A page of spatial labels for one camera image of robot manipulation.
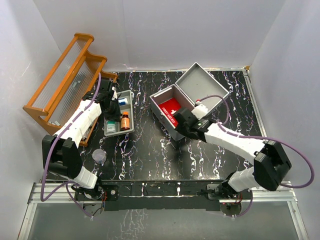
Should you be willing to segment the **blue white bandage roll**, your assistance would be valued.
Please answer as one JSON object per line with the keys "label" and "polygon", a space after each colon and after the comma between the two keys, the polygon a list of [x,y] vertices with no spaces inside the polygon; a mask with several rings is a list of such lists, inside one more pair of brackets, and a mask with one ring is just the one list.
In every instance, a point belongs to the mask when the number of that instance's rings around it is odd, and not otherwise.
{"label": "blue white bandage roll", "polygon": [[120,106],[128,105],[129,104],[129,100],[126,97],[119,98],[118,99],[118,103],[119,103]]}

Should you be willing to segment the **white medicine bottle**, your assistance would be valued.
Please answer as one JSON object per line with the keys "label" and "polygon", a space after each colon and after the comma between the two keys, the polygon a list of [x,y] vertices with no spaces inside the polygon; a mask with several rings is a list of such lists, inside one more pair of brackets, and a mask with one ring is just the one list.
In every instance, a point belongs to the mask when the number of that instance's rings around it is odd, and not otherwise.
{"label": "white medicine bottle", "polygon": [[107,120],[105,130],[107,134],[115,133],[117,130],[116,122],[114,120]]}

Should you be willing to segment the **brown medicine bottle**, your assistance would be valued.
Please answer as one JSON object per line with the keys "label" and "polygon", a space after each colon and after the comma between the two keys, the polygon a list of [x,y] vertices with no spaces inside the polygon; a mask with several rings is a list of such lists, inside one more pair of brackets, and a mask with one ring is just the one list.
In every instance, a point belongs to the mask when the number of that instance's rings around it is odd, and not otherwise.
{"label": "brown medicine bottle", "polygon": [[129,113],[127,111],[124,111],[122,113],[122,117],[120,120],[120,130],[121,131],[126,131],[130,129],[130,118],[129,118]]}

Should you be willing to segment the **red first aid pouch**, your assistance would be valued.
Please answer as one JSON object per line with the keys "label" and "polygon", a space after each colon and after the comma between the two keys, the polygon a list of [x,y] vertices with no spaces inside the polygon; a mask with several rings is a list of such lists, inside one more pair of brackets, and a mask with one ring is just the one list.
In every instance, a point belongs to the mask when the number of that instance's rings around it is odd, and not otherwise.
{"label": "red first aid pouch", "polygon": [[164,115],[168,118],[170,123],[176,127],[178,125],[177,120],[174,117],[175,112],[177,112],[181,105],[179,102],[174,98],[170,98],[169,100],[159,104],[160,110],[164,113]]}

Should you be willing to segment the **grey plastic tray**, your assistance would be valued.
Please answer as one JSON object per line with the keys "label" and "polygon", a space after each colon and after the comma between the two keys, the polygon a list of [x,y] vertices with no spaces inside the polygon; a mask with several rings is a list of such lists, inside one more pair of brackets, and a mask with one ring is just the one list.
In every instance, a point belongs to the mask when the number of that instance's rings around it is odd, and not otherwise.
{"label": "grey plastic tray", "polygon": [[[133,109],[133,93],[131,90],[124,90],[117,93],[119,100],[127,100],[127,103],[119,106],[120,116],[115,120],[104,119],[104,136],[107,138],[115,137],[119,135],[131,134],[135,131],[134,125],[134,109]],[[121,118],[123,113],[128,113],[129,118],[129,129],[121,130]]]}

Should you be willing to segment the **grey metal case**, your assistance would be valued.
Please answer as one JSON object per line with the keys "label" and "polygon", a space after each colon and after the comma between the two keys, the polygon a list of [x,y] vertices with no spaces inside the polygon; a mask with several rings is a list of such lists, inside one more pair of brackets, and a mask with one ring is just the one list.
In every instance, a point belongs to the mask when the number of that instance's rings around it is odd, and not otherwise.
{"label": "grey metal case", "polygon": [[211,76],[202,66],[195,62],[174,84],[159,90],[150,96],[151,109],[160,123],[175,141],[181,140],[184,136],[175,130],[169,119],[159,108],[159,104],[175,98],[181,107],[190,111],[195,108],[196,100],[210,95],[218,95],[226,99],[230,93]]}

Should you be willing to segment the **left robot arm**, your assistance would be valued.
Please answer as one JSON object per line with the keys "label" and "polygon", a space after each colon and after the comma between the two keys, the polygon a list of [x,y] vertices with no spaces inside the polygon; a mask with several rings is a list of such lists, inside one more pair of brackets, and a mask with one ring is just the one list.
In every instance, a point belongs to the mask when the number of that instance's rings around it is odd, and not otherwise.
{"label": "left robot arm", "polygon": [[65,178],[76,186],[80,194],[97,200],[103,195],[98,176],[83,165],[79,152],[81,140],[94,121],[103,115],[106,120],[118,121],[121,117],[117,87],[114,80],[99,76],[95,89],[88,91],[67,122],[53,135],[42,139],[42,159],[46,182],[48,173]]}

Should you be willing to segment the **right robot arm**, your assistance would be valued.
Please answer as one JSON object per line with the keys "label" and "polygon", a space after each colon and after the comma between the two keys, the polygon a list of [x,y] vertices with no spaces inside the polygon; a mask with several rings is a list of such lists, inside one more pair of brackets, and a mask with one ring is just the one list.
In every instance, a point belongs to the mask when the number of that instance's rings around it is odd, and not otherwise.
{"label": "right robot arm", "polygon": [[220,146],[252,165],[245,170],[230,173],[221,184],[205,190],[209,195],[233,199],[243,190],[255,187],[276,191],[292,168],[284,148],[277,141],[255,139],[223,128],[220,122],[214,123],[203,115],[196,116],[185,107],[173,116],[177,121],[175,129],[181,135]]}

